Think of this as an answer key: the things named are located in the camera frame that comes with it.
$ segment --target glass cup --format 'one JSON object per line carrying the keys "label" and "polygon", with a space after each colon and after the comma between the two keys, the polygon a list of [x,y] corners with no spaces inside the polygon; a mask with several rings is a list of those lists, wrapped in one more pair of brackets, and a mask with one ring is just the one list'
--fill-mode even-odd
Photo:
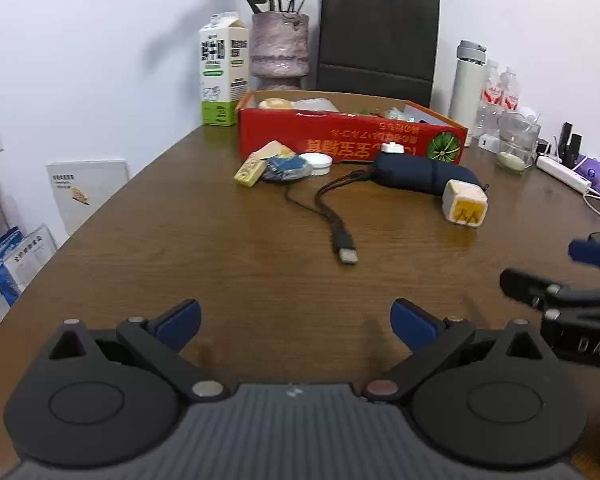
{"label": "glass cup", "polygon": [[533,164],[540,124],[512,110],[498,118],[500,149],[498,165],[513,173],[522,174]]}

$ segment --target gray ribbed surface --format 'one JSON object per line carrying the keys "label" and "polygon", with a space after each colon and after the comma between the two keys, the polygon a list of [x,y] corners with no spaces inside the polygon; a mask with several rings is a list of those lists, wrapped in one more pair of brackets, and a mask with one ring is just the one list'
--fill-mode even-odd
{"label": "gray ribbed surface", "polygon": [[460,465],[426,447],[394,406],[346,384],[243,384],[189,409],[173,436],[123,465],[91,471],[33,463],[9,480],[582,480],[567,464],[521,473]]}

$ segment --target white wall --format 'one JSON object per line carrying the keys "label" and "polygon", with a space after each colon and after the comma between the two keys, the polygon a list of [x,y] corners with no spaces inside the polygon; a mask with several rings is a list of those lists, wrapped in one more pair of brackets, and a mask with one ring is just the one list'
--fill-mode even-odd
{"label": "white wall", "polygon": [[[0,0],[0,186],[11,221],[46,222],[62,243],[46,163],[122,157],[135,174],[197,126],[197,31],[235,8],[248,16],[241,0]],[[303,10],[315,28],[319,0]],[[441,0],[432,107],[442,112],[462,39],[517,69],[545,136],[569,121],[600,152],[600,0]]]}

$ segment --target plastic water bottle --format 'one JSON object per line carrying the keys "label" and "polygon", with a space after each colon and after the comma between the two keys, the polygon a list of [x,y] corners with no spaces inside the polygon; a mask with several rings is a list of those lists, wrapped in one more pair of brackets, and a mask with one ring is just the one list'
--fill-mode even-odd
{"label": "plastic water bottle", "polygon": [[477,137],[483,134],[498,134],[498,116],[502,112],[502,108],[498,104],[502,93],[498,87],[498,81],[498,63],[493,59],[488,59],[480,96],[480,107],[475,118],[475,136]]}
{"label": "plastic water bottle", "polygon": [[518,101],[520,100],[520,85],[516,79],[516,73],[510,66],[507,66],[507,71],[500,74],[500,104],[505,110],[517,110]]}

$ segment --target white thermos bottle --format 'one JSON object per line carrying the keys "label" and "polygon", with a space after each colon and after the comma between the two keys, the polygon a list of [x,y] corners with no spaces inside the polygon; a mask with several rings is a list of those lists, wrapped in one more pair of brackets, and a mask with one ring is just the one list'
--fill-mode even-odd
{"label": "white thermos bottle", "polygon": [[475,117],[480,104],[480,94],[484,85],[487,49],[473,41],[462,40],[458,45],[458,65],[451,95],[449,118],[468,129],[465,146],[471,143],[470,134],[474,129]]}

